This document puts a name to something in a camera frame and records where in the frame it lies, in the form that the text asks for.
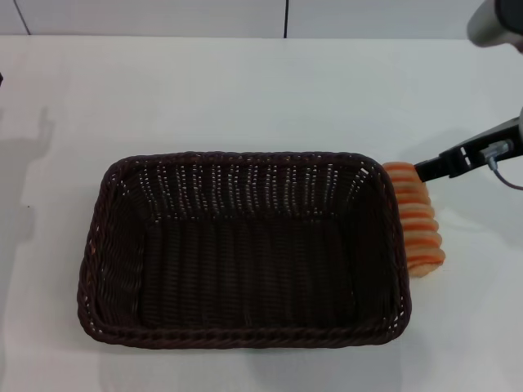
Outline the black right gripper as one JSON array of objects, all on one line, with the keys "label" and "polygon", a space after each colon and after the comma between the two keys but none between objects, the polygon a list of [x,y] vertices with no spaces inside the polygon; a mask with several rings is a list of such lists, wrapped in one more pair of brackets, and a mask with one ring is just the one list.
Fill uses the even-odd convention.
[{"label": "black right gripper", "polygon": [[473,136],[438,157],[414,165],[421,182],[454,178],[496,161],[522,156],[522,121],[513,118]]}]

